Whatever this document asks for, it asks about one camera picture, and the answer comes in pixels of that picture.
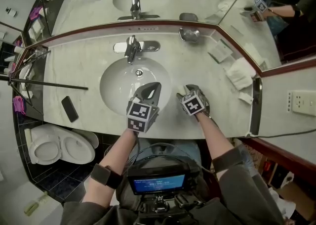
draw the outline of sleeve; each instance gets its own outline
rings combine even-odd
[[[243,165],[230,167],[219,185],[227,209],[243,224],[284,224],[278,208],[271,202],[272,197],[262,194]]]
[[[300,0],[297,7],[307,17],[309,22],[316,18],[316,0]]]
[[[108,209],[92,202],[66,202],[60,225],[93,225]]]

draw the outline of toilet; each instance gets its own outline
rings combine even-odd
[[[30,132],[26,139],[33,164],[48,165],[59,159],[86,164],[94,159],[92,144],[78,133],[52,124],[35,127]]]

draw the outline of power outlet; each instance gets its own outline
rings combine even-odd
[[[142,26],[139,29],[141,31],[158,31],[159,30],[157,26]]]
[[[292,111],[316,116],[316,91],[293,90]]]

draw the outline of faucet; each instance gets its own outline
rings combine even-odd
[[[133,64],[136,53],[141,51],[141,46],[136,40],[135,35],[128,37],[126,43],[127,48],[124,56],[127,58],[128,64]]]
[[[140,0],[132,0],[132,7],[130,8],[130,14],[132,15],[133,19],[140,19],[141,14],[140,9]]]

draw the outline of white bottle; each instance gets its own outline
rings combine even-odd
[[[6,13],[8,13],[8,15],[10,15],[11,17],[14,17],[14,16],[16,15],[16,13],[17,13],[14,9],[11,9],[11,8],[9,8],[9,7],[7,7],[7,8],[5,9],[5,11],[6,11]]]

